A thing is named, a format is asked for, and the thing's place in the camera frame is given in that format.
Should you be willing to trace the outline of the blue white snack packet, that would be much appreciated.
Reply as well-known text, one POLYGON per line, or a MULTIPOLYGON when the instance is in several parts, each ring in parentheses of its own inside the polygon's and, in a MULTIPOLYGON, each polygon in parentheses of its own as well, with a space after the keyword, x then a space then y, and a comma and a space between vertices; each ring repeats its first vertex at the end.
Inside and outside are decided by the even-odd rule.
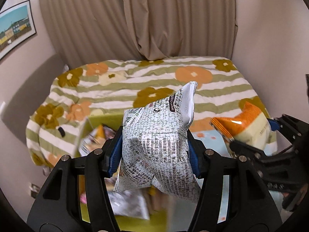
POLYGON ((141 190, 108 191, 114 215, 149 220, 146 199, 141 190))

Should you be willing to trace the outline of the floral striped bed quilt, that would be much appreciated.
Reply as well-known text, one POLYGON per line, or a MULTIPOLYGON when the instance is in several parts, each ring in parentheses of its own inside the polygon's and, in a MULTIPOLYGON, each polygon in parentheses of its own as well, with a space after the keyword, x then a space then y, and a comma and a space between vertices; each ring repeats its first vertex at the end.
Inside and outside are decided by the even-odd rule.
POLYGON ((194 122, 203 136, 212 117, 234 117, 245 102, 266 113, 263 102, 223 57, 174 57, 156 61, 108 60, 86 64, 54 79, 44 102, 30 116, 26 145, 35 165, 53 167, 64 154, 79 155, 77 137, 88 116, 122 114, 197 82, 194 122))

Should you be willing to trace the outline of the white wall switch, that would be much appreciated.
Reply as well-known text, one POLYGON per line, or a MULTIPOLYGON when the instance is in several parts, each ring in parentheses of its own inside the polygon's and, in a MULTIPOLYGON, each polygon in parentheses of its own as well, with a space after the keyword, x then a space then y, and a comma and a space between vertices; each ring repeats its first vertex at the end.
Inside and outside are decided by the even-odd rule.
POLYGON ((0 105, 0 115, 3 113, 3 110, 5 109, 5 106, 6 106, 6 102, 1 102, 1 105, 0 105))

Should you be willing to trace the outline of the beige curtain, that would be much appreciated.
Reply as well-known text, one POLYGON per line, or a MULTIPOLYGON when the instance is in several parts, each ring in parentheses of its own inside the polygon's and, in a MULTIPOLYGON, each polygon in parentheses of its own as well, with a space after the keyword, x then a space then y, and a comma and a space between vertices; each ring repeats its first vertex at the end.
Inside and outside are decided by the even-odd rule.
POLYGON ((72 68, 105 60, 231 58, 236 0, 39 0, 56 52, 72 68))

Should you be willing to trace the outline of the silver printed snack packet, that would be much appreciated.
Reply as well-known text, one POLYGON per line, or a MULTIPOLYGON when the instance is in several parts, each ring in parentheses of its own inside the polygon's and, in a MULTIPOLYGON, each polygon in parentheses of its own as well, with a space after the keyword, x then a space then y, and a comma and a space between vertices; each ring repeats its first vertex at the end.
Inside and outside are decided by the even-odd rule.
POLYGON ((166 98, 124 112, 116 192, 154 186, 197 203, 201 188, 190 165, 187 136, 196 87, 197 82, 188 82, 166 98))

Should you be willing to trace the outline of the framed town picture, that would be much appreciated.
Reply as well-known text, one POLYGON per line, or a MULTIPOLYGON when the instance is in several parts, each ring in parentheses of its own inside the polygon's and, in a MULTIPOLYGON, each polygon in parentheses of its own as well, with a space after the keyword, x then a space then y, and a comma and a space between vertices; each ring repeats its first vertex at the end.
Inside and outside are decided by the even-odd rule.
POLYGON ((1 12, 1 59, 37 33, 30 0, 1 12))

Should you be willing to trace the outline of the orange sticks snack packet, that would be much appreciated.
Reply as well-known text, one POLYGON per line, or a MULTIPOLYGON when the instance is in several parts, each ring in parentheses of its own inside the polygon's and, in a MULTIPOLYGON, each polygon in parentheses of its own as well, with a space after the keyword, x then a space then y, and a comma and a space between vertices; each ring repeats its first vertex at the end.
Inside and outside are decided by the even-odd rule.
POLYGON ((81 139, 78 151, 82 157, 87 156, 93 150, 103 147, 104 143, 115 135, 116 131, 100 124, 81 139))

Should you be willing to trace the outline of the orange cream snack packet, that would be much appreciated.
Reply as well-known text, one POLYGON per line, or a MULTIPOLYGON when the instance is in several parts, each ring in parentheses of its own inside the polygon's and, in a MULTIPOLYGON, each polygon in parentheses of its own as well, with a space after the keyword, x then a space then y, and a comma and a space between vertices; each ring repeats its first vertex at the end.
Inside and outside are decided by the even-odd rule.
POLYGON ((223 136, 231 157, 236 157, 230 149, 234 140, 262 150, 267 156, 277 152, 276 133, 271 130, 265 114, 252 103, 245 102, 242 112, 235 117, 213 117, 210 125, 223 136))

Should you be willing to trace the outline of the green cardboard box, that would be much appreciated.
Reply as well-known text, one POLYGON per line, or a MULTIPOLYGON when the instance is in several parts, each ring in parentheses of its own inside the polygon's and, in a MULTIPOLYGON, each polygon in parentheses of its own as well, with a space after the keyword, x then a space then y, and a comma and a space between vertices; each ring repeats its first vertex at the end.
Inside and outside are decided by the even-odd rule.
MULTIPOLYGON (((123 114, 103 114, 103 112, 99 109, 92 111, 90 115, 86 116, 84 120, 81 121, 80 134, 76 140, 77 150, 81 139, 100 124, 110 127, 117 133, 119 127, 123 124, 123 114)), ((112 169, 107 169, 108 177, 105 178, 107 193, 108 191, 114 191, 115 182, 119 172, 120 159, 121 148, 118 148, 114 151, 113 159, 111 159, 110 155, 108 155, 105 160, 109 166, 113 166, 112 169)), ((150 219, 146 220, 115 215, 120 229, 127 231, 167 231, 167 195, 161 193, 154 187, 141 188, 138 190, 142 191, 144 198, 146 199, 150 219)))

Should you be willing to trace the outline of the pink white snack packet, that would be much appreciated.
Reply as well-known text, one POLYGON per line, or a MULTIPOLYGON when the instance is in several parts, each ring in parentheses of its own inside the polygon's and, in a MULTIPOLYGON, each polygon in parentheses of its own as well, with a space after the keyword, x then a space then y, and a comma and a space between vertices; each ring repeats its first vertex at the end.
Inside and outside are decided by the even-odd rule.
POLYGON ((83 203, 83 204, 87 204, 87 199, 86 199, 86 193, 85 193, 85 192, 81 193, 81 195, 80 195, 80 201, 81 201, 81 203, 83 203))

